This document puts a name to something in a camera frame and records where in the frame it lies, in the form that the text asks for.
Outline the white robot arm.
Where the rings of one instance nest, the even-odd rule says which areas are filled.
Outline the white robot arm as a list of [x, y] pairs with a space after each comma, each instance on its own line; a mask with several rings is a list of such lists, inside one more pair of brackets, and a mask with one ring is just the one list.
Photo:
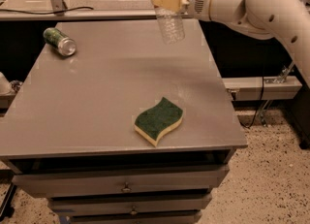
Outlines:
[[276, 39], [310, 85], [310, 14], [302, 0], [151, 0], [174, 14], [222, 23], [259, 40]]

